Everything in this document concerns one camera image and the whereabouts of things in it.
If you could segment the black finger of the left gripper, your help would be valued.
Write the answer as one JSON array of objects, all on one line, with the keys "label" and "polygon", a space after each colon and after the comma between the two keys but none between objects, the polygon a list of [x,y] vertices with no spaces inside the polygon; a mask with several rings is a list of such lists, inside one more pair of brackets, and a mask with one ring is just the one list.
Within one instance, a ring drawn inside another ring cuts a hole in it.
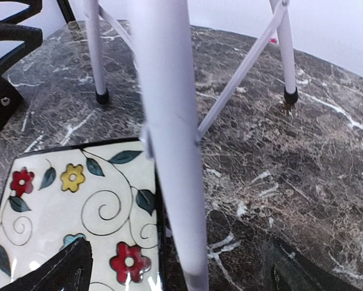
[{"label": "black finger of the left gripper", "polygon": [[22,43],[0,58],[0,132],[23,102],[23,97],[2,75],[23,57],[41,46],[40,28],[0,22],[0,41]]}]

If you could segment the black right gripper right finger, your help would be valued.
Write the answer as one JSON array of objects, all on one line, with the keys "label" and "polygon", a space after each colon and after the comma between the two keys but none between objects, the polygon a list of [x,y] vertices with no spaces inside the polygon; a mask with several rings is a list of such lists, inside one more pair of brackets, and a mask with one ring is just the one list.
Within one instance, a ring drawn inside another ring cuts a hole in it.
[{"label": "black right gripper right finger", "polygon": [[271,236],[266,240],[263,258],[263,284],[266,290],[358,290],[312,263],[281,238]]}]

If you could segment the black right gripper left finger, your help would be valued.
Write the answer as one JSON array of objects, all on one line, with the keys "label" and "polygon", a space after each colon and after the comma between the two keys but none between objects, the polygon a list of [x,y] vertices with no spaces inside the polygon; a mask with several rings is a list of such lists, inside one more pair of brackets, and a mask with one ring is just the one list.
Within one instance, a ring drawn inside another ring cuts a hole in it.
[{"label": "black right gripper left finger", "polygon": [[90,242],[78,238],[38,269],[1,287],[13,290],[89,290],[93,258]]}]

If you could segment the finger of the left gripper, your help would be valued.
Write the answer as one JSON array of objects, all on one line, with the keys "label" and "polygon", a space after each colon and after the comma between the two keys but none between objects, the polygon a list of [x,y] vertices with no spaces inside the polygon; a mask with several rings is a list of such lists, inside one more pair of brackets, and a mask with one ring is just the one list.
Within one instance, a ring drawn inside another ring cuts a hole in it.
[{"label": "finger of the left gripper", "polygon": [[42,1],[0,1],[0,22],[22,22],[42,10]]}]

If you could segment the white perforated music stand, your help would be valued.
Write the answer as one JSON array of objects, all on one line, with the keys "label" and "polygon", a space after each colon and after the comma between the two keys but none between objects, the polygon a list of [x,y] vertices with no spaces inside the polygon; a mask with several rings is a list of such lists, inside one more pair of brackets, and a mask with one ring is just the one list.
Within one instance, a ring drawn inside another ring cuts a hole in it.
[{"label": "white perforated music stand", "polygon": [[106,93],[99,20],[108,21],[135,56],[146,122],[141,140],[155,160],[163,201],[189,290],[208,290],[205,195],[200,142],[236,87],[256,62],[270,37],[277,34],[289,102],[296,102],[294,49],[288,1],[271,1],[273,18],[253,44],[218,100],[198,120],[188,3],[129,1],[124,28],[97,1],[84,1],[93,78],[99,95]]}]

